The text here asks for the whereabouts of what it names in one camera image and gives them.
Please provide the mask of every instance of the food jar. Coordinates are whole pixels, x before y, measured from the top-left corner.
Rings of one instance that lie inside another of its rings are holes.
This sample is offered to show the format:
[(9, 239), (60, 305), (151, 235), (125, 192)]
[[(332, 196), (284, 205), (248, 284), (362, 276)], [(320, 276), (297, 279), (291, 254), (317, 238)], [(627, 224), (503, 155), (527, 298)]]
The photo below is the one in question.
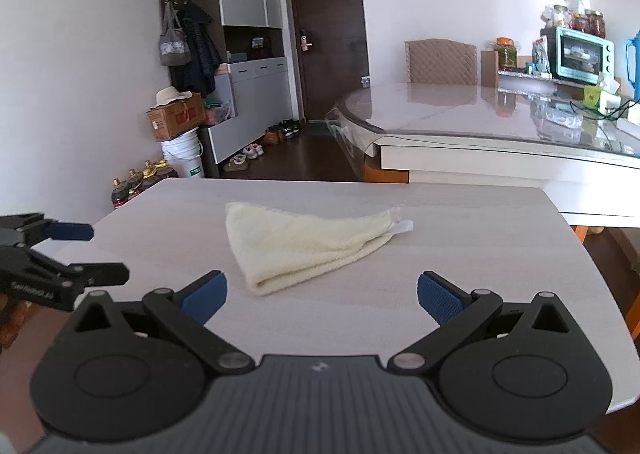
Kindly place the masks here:
[(495, 39), (494, 50), (498, 53), (498, 68), (511, 71), (518, 68), (518, 50), (513, 40), (506, 37)]
[(571, 14), (567, 6), (561, 4), (554, 5), (554, 27), (556, 28), (570, 28), (571, 27)]
[(591, 33), (589, 17), (579, 13), (574, 14), (574, 29), (581, 33)]
[(607, 27), (604, 23), (604, 16), (599, 11), (588, 9), (585, 13), (589, 17), (589, 33), (604, 39), (607, 37)]

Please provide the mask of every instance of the pink shoe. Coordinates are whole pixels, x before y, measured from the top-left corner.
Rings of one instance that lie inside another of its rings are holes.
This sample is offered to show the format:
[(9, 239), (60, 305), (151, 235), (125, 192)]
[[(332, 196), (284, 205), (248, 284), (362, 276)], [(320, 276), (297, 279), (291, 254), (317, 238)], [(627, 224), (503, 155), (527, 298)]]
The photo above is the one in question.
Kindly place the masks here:
[(258, 151), (255, 150), (253, 145), (247, 145), (242, 149), (242, 154), (247, 156), (249, 159), (256, 159), (258, 157)]
[(252, 143), (251, 145), (249, 145), (249, 147), (253, 148), (258, 153), (258, 156), (262, 156), (264, 154), (264, 149), (262, 148), (262, 145), (258, 145), (257, 143)]

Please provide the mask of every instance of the shoe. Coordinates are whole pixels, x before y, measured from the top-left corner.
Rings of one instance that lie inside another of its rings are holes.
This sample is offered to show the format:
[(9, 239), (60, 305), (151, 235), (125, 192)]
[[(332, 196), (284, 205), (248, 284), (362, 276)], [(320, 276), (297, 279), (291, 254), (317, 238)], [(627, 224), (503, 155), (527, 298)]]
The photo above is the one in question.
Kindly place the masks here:
[(277, 145), (280, 143), (280, 137), (278, 136), (278, 128), (277, 127), (269, 127), (262, 139), (260, 140), (262, 145)]
[(257, 143), (252, 143), (251, 145), (249, 145), (249, 147), (254, 149), (258, 153), (258, 156), (262, 156), (264, 154), (264, 149), (262, 148), (262, 145), (258, 145)]
[(255, 150), (253, 145), (247, 145), (242, 149), (242, 154), (247, 156), (249, 159), (256, 159), (258, 157), (258, 151)]
[(247, 170), (249, 168), (249, 163), (246, 162), (245, 156), (242, 154), (236, 154), (222, 168), (225, 172), (237, 172), (239, 170)]
[(293, 131), (294, 136), (300, 134), (300, 130), (302, 128), (300, 127), (300, 122), (298, 120), (286, 119), (282, 123), (285, 127), (289, 127)]
[(284, 139), (291, 139), (295, 136), (293, 129), (289, 125), (286, 125), (285, 122), (280, 123), (280, 130), (282, 131)]

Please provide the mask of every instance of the cable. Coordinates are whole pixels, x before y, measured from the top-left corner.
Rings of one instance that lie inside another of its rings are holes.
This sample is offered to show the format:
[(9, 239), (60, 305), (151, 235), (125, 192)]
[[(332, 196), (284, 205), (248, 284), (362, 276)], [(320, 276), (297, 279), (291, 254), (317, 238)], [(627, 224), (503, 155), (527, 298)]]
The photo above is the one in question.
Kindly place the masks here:
[[(609, 114), (603, 114), (603, 113), (601, 113), (601, 112), (599, 112), (597, 110), (587, 109), (587, 108), (585, 108), (583, 106), (576, 105), (573, 101), (570, 101), (569, 105), (571, 106), (572, 111), (574, 111), (574, 114), (578, 114), (578, 112), (576, 111), (576, 108), (578, 108), (579, 110), (582, 111), (582, 116), (585, 117), (586, 119), (591, 119), (591, 120), (594, 120), (594, 121), (599, 121), (599, 120), (602, 120), (602, 119), (606, 119), (606, 120), (609, 120), (609, 121), (617, 121), (625, 114), (625, 112), (628, 109), (630, 109), (632, 107), (631, 105), (629, 105), (630, 103), (635, 103), (635, 102), (633, 100), (627, 100), (620, 107), (612, 110)], [(584, 114), (585, 114), (585, 112), (587, 110), (592, 112), (593, 114), (596, 114), (596, 115), (600, 116), (600, 117), (595, 117), (594, 118), (594, 117), (590, 117), (590, 116), (585, 116)]]

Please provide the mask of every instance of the blue kettle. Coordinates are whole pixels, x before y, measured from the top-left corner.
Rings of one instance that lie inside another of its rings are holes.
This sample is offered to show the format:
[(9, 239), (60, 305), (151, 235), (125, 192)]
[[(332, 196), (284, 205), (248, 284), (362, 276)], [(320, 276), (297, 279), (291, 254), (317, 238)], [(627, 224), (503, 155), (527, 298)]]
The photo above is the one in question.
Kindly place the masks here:
[[(629, 47), (636, 48), (636, 79), (631, 79), (631, 67), (629, 66)], [(640, 101), (640, 31), (636, 38), (627, 39), (625, 43), (626, 50), (626, 76), (634, 88), (634, 101)]]

